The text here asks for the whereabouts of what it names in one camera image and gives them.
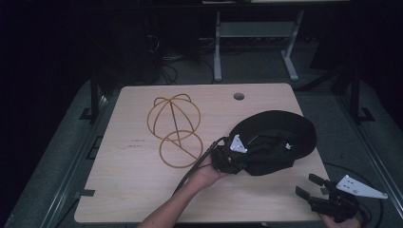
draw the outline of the forearm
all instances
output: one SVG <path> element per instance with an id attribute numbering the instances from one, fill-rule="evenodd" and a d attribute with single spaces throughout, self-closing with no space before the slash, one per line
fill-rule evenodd
<path id="1" fill-rule="evenodd" d="M 149 215 L 138 227 L 173 227 L 187 204 L 201 189 L 187 182 L 168 201 Z"/>

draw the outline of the white bracket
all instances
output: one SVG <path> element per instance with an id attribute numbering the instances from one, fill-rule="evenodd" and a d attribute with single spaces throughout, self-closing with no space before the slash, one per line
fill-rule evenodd
<path id="1" fill-rule="evenodd" d="M 246 153 L 248 150 L 243 146 L 242 142 L 240 141 L 240 135 L 236 135 L 234 140 L 229 147 L 232 151 Z"/>
<path id="2" fill-rule="evenodd" d="M 387 199 L 388 194 L 381 193 L 364 183 L 354 180 L 346 175 L 336 186 L 338 190 L 346 193 L 350 193 L 359 197 L 369 197 L 378 199 Z"/>

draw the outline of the floor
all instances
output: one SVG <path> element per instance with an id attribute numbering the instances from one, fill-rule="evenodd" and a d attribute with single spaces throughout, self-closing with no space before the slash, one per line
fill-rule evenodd
<path id="1" fill-rule="evenodd" d="M 287 83 L 298 88 L 326 73 L 324 70 L 310 68 L 317 43 L 299 41 L 292 60 L 300 79 L 292 82 L 279 53 L 284 44 L 284 41 L 267 41 L 264 47 L 251 44 L 248 47 L 252 48 L 240 53 L 222 55 L 221 84 Z M 199 62 L 166 62 L 168 66 L 163 68 L 161 77 L 154 85 L 210 84 L 213 78 L 213 54 L 203 54 L 201 59 Z M 175 71 L 178 72 L 177 79 L 172 82 L 176 77 Z M 367 183 L 379 191 L 388 192 L 390 197 L 384 200 L 359 198 L 372 213 L 372 221 L 368 227 L 403 227 L 402 215 L 396 209 L 400 201 L 393 200 L 392 196 L 395 193 L 396 199 L 401 199 L 399 189 L 403 187 L 403 175 L 400 172 L 400 164 L 403 162 L 403 133 L 382 107 L 374 91 L 365 83 L 361 83 L 360 106 L 367 107 L 375 121 L 360 125 L 354 123 L 345 108 L 349 101 L 349 92 L 341 96 L 334 95 L 331 92 L 334 81 L 332 78 L 308 91 L 295 92 L 304 116 L 313 121 L 317 128 L 317 149 L 329 177 L 336 181 L 348 174 L 359 181 L 369 181 Z M 136 227 L 136 224 L 80 224 L 73 218 L 93 164 L 93 160 L 87 158 L 88 154 L 96 153 L 119 91 L 116 89 L 111 96 L 101 100 L 100 115 L 92 123 L 90 120 L 80 120 L 83 110 L 90 107 L 89 82 L 82 86 L 15 206 L 8 228 Z M 373 152 L 393 177 L 395 188 L 379 172 L 382 167 L 373 162 Z M 320 221 L 268 222 L 267 225 L 274 228 L 324 227 Z M 199 226 L 263 227 L 261 223 L 204 224 L 197 227 Z"/>

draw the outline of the white metal stand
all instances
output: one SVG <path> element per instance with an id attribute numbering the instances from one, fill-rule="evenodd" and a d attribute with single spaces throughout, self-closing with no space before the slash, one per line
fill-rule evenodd
<path id="1" fill-rule="evenodd" d="M 292 22 L 221 22 L 221 15 L 218 11 L 216 52 L 214 54 L 214 80 L 216 82 L 222 80 L 220 58 L 221 37 L 288 37 L 290 38 L 290 43 L 287 49 L 281 51 L 281 55 L 291 80 L 297 81 L 298 76 L 290 57 L 297 39 L 302 16 L 303 10 L 300 10 L 296 20 Z"/>

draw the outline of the dark background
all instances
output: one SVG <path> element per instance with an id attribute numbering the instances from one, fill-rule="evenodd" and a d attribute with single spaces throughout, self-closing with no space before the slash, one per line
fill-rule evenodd
<path id="1" fill-rule="evenodd" d="M 115 4 L 128 6 L 126 1 Z M 298 36 L 320 39 L 313 67 L 353 65 L 400 128 L 402 5 L 373 0 L 353 1 L 332 13 L 308 9 Z M 211 12 L 165 11 L 153 15 L 151 26 L 145 27 L 143 18 L 149 11 L 88 13 L 94 6 L 99 7 L 100 1 L 0 1 L 0 224 L 91 75 L 98 75 L 105 94 L 124 85 L 150 85 L 158 76 L 159 60 L 149 55 L 147 33 L 158 34 L 163 44 L 182 47 L 179 51 L 197 58 L 195 39 L 209 35 L 215 22 Z"/>

